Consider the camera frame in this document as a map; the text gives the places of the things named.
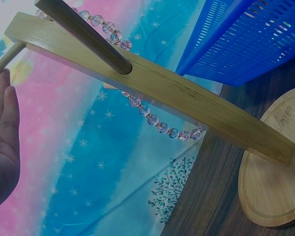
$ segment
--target crystal bead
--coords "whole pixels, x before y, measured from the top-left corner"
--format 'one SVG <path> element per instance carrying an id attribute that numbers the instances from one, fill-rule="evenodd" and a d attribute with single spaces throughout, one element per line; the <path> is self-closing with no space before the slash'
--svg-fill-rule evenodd
<path id="1" fill-rule="evenodd" d="M 103 25 L 103 32 L 107 34 L 113 33 L 115 30 L 115 25 L 113 22 L 105 22 Z"/>
<path id="2" fill-rule="evenodd" d="M 119 42 L 122 39 L 122 34 L 119 30 L 114 30 L 114 32 L 110 35 L 110 38 L 114 42 Z"/>
<path id="3" fill-rule="evenodd" d="M 125 40 L 121 42 L 120 47 L 124 50 L 129 51 L 132 48 L 132 43 L 129 40 Z"/>
<path id="4" fill-rule="evenodd" d="M 72 10 L 74 10 L 75 13 L 79 13 L 78 9 L 76 9 L 75 7 L 73 7 Z"/>
<path id="5" fill-rule="evenodd" d="M 37 10 L 35 16 L 42 18 L 44 20 L 47 20 L 47 21 L 53 21 L 53 19 L 51 19 L 45 12 L 43 12 L 41 10 Z"/>
<path id="6" fill-rule="evenodd" d="M 111 38 L 106 38 L 106 41 L 107 41 L 109 44 L 114 44 L 114 41 L 113 41 Z"/>
<path id="7" fill-rule="evenodd" d="M 84 11 L 81 11 L 79 14 L 84 20 L 87 21 L 89 19 L 90 13 L 88 11 L 84 10 Z"/>
<path id="8" fill-rule="evenodd" d="M 116 45 L 117 47 L 120 47 L 120 45 L 121 45 L 121 42 L 120 42 L 120 41 L 118 41 L 118 42 L 115 42 L 115 43 L 114 43 L 114 45 Z"/>
<path id="9" fill-rule="evenodd" d="M 37 10 L 35 16 L 37 16 L 39 18 L 45 18 L 45 17 L 47 17 L 47 14 L 41 10 Z"/>
<path id="10" fill-rule="evenodd" d="M 190 133 L 188 131 L 182 131 L 179 135 L 179 139 L 183 142 L 188 141 L 190 139 Z"/>
<path id="11" fill-rule="evenodd" d="M 158 124 L 158 117 L 157 117 L 157 115 L 150 115 L 150 116 L 148 116 L 147 123 L 149 125 L 156 126 Z"/>
<path id="12" fill-rule="evenodd" d="M 128 97 L 128 96 L 130 96 L 130 94 L 128 94 L 127 92 L 125 92 L 125 91 L 121 91 L 121 94 L 123 95 L 123 96 L 125 96 L 125 97 Z"/>
<path id="13" fill-rule="evenodd" d="M 139 107 L 139 114 L 142 115 L 143 117 L 147 117 L 148 114 L 149 114 L 149 112 L 150 112 L 150 109 L 149 109 L 148 106 L 146 106 L 146 105 L 141 105 L 141 106 Z"/>
<path id="14" fill-rule="evenodd" d="M 176 138 L 178 138 L 178 136 L 179 136 L 179 131 L 178 131 L 176 128 L 171 128 L 171 129 L 169 130 L 168 136 L 169 136 L 171 139 L 176 139 Z"/>
<path id="15" fill-rule="evenodd" d="M 131 107 L 139 107 L 141 105 L 141 99 L 136 97 L 129 98 L 129 104 Z"/>
<path id="16" fill-rule="evenodd" d="M 167 123 L 160 123 L 158 126 L 157 126 L 157 130 L 158 132 L 160 132 L 161 134 L 166 134 L 168 132 L 168 124 Z"/>
<path id="17" fill-rule="evenodd" d="M 104 22 L 104 18 L 100 15 L 93 16 L 93 18 L 90 21 L 92 26 L 96 26 L 96 27 L 101 26 L 103 22 Z"/>
<path id="18" fill-rule="evenodd" d="M 193 129 L 191 131 L 191 134 L 190 134 L 190 137 L 193 139 L 193 140 L 198 140 L 200 137 L 201 137 L 201 130 L 200 129 Z"/>

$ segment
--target dark wooden surface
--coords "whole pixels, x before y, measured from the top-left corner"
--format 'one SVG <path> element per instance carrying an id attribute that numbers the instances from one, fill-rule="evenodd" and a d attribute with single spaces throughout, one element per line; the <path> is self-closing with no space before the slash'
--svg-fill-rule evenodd
<path id="1" fill-rule="evenodd" d="M 223 86 L 221 97 L 260 118 L 295 88 L 295 59 L 238 88 Z M 243 150 L 208 131 L 179 201 L 162 236 L 295 236 L 295 225 L 268 229 L 241 210 L 237 181 Z"/>

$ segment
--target round wooden base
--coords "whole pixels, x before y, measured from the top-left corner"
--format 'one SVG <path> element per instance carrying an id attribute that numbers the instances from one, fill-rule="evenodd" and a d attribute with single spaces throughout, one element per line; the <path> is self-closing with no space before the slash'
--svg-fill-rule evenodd
<path id="1" fill-rule="evenodd" d="M 295 142 L 295 89 L 278 98 L 261 121 Z M 247 151 L 239 170 L 238 195 L 243 211 L 266 227 L 295 222 L 295 150 L 289 167 L 271 164 Z"/>

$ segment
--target blue plastic basket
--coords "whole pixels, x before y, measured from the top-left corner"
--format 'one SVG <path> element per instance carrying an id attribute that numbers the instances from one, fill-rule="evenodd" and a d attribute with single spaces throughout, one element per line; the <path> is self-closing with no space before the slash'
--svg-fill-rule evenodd
<path id="1" fill-rule="evenodd" d="M 295 57 L 295 0 L 206 0 L 176 72 L 238 86 Z"/>

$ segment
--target hand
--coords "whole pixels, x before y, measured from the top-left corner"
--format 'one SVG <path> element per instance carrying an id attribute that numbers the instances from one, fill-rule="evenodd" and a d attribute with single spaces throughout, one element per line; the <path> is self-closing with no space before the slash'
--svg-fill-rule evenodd
<path id="1" fill-rule="evenodd" d="M 10 86 L 10 72 L 0 73 L 0 204 L 12 193 L 20 177 L 19 103 Z"/>

